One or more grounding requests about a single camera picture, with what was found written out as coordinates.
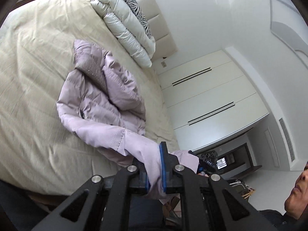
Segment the dark desk with monitor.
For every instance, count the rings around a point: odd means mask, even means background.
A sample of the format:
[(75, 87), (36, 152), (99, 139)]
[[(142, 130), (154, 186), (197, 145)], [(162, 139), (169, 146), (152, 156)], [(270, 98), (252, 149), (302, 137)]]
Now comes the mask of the dark desk with monitor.
[(254, 165), (247, 143), (234, 149), (219, 146), (198, 156), (215, 163), (217, 173), (224, 179), (243, 179), (262, 168), (261, 165)]

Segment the beige padded headboard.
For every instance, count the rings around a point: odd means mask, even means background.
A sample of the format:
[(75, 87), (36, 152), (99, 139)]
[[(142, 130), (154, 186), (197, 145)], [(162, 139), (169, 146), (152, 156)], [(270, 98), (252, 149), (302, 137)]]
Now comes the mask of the beige padded headboard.
[(152, 61), (166, 59), (177, 52), (177, 46), (173, 40), (167, 22), (162, 15), (156, 0), (137, 0), (144, 16), (146, 17), (152, 36), (156, 41), (156, 51)]

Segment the beige bed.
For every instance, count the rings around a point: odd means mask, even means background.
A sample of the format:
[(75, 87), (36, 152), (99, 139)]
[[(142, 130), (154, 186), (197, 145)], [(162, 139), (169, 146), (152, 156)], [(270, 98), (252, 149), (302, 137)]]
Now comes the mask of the beige bed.
[(9, 13), (1, 26), (1, 180), (68, 196), (92, 175), (120, 169), (59, 119), (56, 102), (74, 68), (76, 39), (111, 51), (134, 75), (145, 100), (146, 137), (178, 150), (158, 76), (135, 63), (90, 0), (36, 0)]

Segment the mauve puffer jacket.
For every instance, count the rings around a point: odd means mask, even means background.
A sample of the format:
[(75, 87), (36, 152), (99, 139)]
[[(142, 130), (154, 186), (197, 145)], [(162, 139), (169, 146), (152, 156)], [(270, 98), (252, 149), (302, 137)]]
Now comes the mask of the mauve puffer jacket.
[(152, 71), (127, 68), (113, 54), (85, 40), (73, 42), (73, 70), (68, 73), (56, 109), (65, 130), (56, 156), (77, 179), (71, 193), (92, 174), (110, 176), (133, 159), (144, 163), (148, 196), (166, 203), (159, 143), (193, 171), (197, 157), (181, 151), (171, 126), (157, 77)]

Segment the white folded duvet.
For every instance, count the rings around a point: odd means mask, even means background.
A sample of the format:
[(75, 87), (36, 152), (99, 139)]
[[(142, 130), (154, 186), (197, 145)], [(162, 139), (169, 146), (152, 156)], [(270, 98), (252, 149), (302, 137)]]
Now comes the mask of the white folded duvet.
[(141, 68), (152, 66), (156, 41), (148, 38), (144, 27), (124, 0), (90, 0), (108, 29)]

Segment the zebra print pillow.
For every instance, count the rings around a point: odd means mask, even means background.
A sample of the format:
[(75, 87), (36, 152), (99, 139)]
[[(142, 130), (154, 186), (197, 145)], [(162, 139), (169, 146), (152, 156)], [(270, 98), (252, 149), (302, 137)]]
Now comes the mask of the zebra print pillow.
[(151, 29), (149, 23), (141, 10), (139, 3), (137, 3), (137, 0), (124, 0), (124, 2), (130, 7), (133, 14), (137, 17), (141, 25), (144, 27), (148, 38), (151, 38)]

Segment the white wardrobe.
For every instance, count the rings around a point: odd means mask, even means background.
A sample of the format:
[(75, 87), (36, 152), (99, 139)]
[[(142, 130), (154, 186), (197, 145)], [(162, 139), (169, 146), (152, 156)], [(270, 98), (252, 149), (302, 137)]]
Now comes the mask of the white wardrobe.
[(159, 75), (181, 150), (202, 150), (256, 125), (267, 107), (238, 65), (217, 51)]

